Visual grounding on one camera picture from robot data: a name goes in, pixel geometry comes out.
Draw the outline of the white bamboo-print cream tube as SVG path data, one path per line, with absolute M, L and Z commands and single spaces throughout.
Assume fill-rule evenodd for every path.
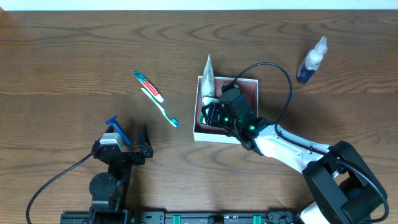
M 215 79 L 211 55 L 208 55 L 205 68 L 201 80 L 201 97 L 214 97 L 215 95 Z

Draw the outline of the clear bottle blue liquid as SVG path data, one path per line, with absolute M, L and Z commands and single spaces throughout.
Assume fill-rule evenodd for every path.
M 313 74 L 318 70 L 324 55 L 327 53 L 327 37 L 322 36 L 316 46 L 309 50 L 306 57 L 298 67 L 296 80 L 301 84 L 306 84 Z

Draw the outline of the white green soap packet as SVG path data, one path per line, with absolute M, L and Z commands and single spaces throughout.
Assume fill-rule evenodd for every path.
M 202 97 L 201 100 L 202 100 L 202 103 L 201 103 L 202 107 L 207 106 L 210 103 L 219 103 L 220 102 L 219 99 L 212 98 L 209 96 Z M 205 116 L 203 115 L 203 113 L 201 113 L 201 116 L 200 116 L 200 124 L 206 125 Z

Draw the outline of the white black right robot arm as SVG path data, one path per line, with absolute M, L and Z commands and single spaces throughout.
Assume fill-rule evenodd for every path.
M 210 103 L 201 115 L 246 150 L 303 175 L 313 202 L 297 213 L 273 212 L 269 223 L 380 223 L 389 216 L 385 188 L 350 143 L 331 146 L 301 138 L 256 116 L 244 103 Z

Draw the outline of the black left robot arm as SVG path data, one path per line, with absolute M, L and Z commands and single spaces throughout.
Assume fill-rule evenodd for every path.
M 124 141 L 112 126 L 93 143 L 93 157 L 108 165 L 108 171 L 95 175 L 90 182 L 90 223 L 139 223 L 138 213 L 126 207 L 126 200 L 132 167 L 144 165 L 153 157 L 145 124 L 136 146 L 138 151 L 124 152 Z

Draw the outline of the blue disposable razor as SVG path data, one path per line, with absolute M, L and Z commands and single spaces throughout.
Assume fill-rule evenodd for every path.
M 119 125 L 119 123 L 117 122 L 118 119 L 118 115 L 114 115 L 112 118 L 110 118 L 109 120 L 107 120 L 105 122 L 106 125 L 111 125 L 116 132 L 122 137 L 123 141 L 128 145 L 131 146 L 132 143 L 130 141 L 130 139 L 128 138 L 128 136 L 126 135 L 126 133 L 123 131 L 123 128 Z

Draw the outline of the green white toothbrush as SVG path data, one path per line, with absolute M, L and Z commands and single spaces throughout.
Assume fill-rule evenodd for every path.
M 173 127 L 178 127 L 179 122 L 174 118 L 174 117 L 169 117 L 166 113 L 165 108 L 150 94 L 148 90 L 145 88 L 141 88 L 141 90 L 144 92 L 144 94 L 158 107 L 162 115 L 165 117 L 165 119 L 173 126 Z

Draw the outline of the white box pink interior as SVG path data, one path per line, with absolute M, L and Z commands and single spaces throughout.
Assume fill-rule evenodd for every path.
M 240 142 L 233 137 L 225 135 L 225 131 L 221 128 L 214 128 L 200 124 L 201 114 L 201 80 L 202 76 L 198 76 L 197 81 L 197 97 L 195 101 L 195 113 L 193 119 L 193 138 L 195 141 L 218 142 L 228 144 L 240 144 Z M 243 92 L 245 99 L 247 99 L 254 114 L 258 116 L 258 98 L 259 98 L 259 81 L 255 79 L 241 78 L 236 82 L 237 86 Z

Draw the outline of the red green toothpaste tube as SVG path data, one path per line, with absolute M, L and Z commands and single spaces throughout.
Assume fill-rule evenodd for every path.
M 143 73 L 140 71 L 133 71 L 133 75 L 140 81 L 140 83 L 144 86 L 144 88 L 150 92 L 150 94 L 159 102 L 164 102 L 164 97 L 160 93 L 157 87 L 149 81 Z

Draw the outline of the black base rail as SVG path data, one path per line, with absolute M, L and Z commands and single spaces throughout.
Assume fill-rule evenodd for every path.
M 302 223 L 294 212 L 266 213 L 169 213 L 161 211 L 65 213 L 60 224 L 294 224 Z

